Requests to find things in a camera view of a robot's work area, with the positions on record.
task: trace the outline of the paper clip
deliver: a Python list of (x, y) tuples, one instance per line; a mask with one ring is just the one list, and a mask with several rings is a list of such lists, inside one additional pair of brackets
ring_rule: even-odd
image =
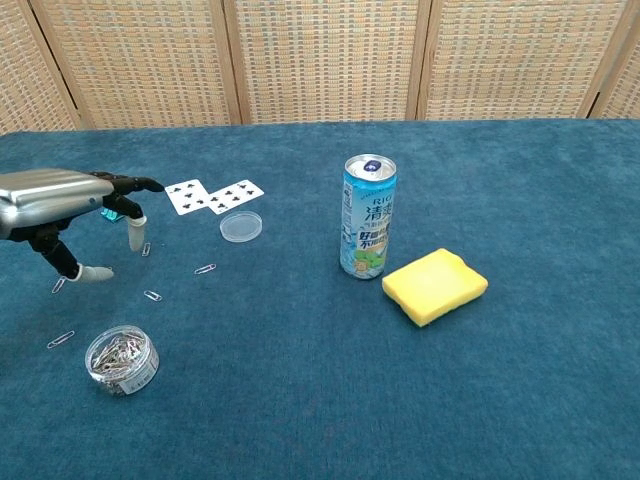
[(205, 265), (204, 267), (196, 268), (193, 271), (193, 273), (196, 275), (200, 275), (201, 273), (207, 273), (207, 272), (210, 272), (211, 270), (215, 270), (215, 268), (216, 268), (216, 264), (210, 263), (209, 265)]
[(162, 297), (160, 295), (158, 295), (156, 292), (152, 292), (151, 290), (145, 290), (144, 296), (150, 298), (154, 302), (159, 302), (160, 300), (162, 300)]
[(48, 349), (52, 349), (53, 347), (57, 347), (58, 345), (60, 345), (61, 343), (66, 342), (67, 340), (69, 340), (71, 337), (73, 337), (76, 334), (75, 331), (71, 330), (70, 332), (65, 333), (64, 335), (60, 335), (58, 338), (56, 338), (55, 340), (51, 340), (49, 343), (47, 343), (47, 348)]
[(53, 286), (53, 290), (51, 290), (51, 293), (58, 293), (62, 288), (62, 285), (64, 285), (64, 282), (66, 281), (67, 279), (65, 277), (60, 277), (56, 284)]

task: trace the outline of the blue carpet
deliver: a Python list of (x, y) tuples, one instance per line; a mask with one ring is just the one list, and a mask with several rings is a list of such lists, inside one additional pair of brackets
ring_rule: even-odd
[[(419, 329), (379, 278), (342, 272), (342, 168), (365, 152), (398, 165), (387, 271), (445, 247), (484, 296)], [(1, 173), (38, 167), (209, 191), (248, 178), (264, 227), (231, 244), (222, 216), (134, 193), (151, 255), (86, 214), (61, 238), (116, 275), (56, 295), (28, 244), (0, 242), (0, 477), (640, 478), (640, 122), (0, 137)], [(148, 333), (160, 368), (116, 398), (84, 353), (120, 324)]]

